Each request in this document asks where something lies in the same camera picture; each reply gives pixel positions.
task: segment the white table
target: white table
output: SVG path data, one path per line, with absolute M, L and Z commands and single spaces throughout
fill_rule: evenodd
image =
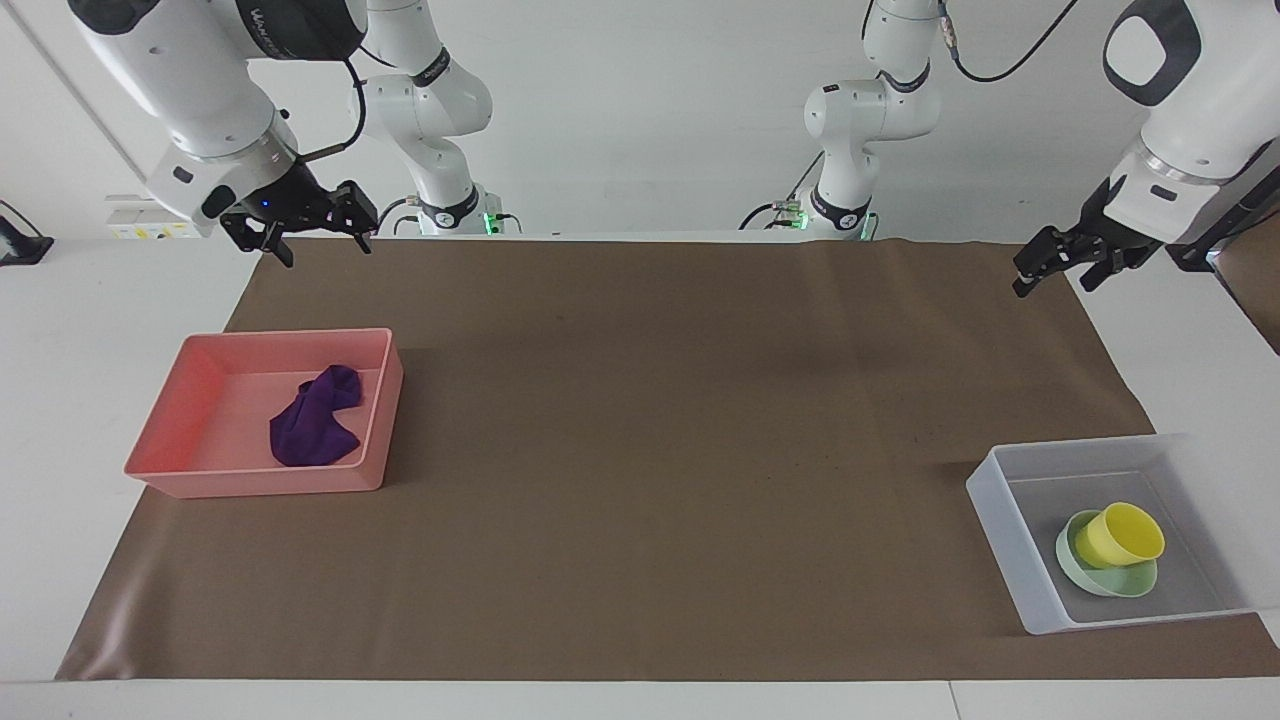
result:
M 776 241 L 763 233 L 701 240 Z M 663 240 L 650 237 L 649 240 Z M 672 236 L 669 240 L 694 240 Z M 141 493 L 119 468 L 183 337 L 252 270 L 219 241 L 61 242 L 0 270 L 0 717 L 1274 717 L 1280 680 L 1121 683 L 47 683 Z M 1280 547 L 1280 357 L 1208 275 L 1160 255 L 1082 296 L 1160 432 L 1197 434 Z M 1176 323 L 1153 318 L 1178 318 Z M 73 443 L 67 438 L 74 438 Z M 1280 615 L 1267 618 L 1272 634 Z

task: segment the white plastic bin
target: white plastic bin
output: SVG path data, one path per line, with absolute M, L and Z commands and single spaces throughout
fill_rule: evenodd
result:
M 1257 552 L 1188 436 L 1009 445 L 969 478 L 969 497 L 1032 634 L 1143 625 L 1275 607 L 1275 561 Z M 1156 588 L 1103 598 L 1076 588 L 1053 544 L 1068 519 L 1117 501 L 1165 530 Z

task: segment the pink plastic bin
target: pink plastic bin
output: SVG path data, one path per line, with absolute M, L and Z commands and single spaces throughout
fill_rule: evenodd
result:
M 329 365 L 360 373 L 360 406 L 334 414 L 360 447 L 324 468 L 285 468 L 271 455 L 269 423 Z M 192 336 L 124 473 L 173 497 L 378 489 L 403 379 L 388 329 Z

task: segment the yellow cup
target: yellow cup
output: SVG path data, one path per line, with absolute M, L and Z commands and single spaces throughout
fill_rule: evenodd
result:
M 1097 569 L 1128 568 L 1165 552 L 1165 533 L 1146 510 L 1115 502 L 1075 536 L 1075 552 Z

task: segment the wall outlet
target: wall outlet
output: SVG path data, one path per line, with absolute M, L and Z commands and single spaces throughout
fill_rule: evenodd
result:
M 141 210 L 115 210 L 106 219 L 106 229 L 111 231 L 115 240 L 134 240 L 138 236 L 134 234 L 133 225 L 141 214 Z
M 108 195 L 106 201 L 114 208 L 106 227 L 116 240 L 204 237 L 191 220 L 165 210 L 155 200 L 138 195 Z
M 145 234 L 147 240 L 200 237 L 200 232 L 196 231 L 196 225 L 168 210 L 141 211 L 138 218 L 134 220 L 134 228 L 140 233 L 138 237 L 143 237 Z

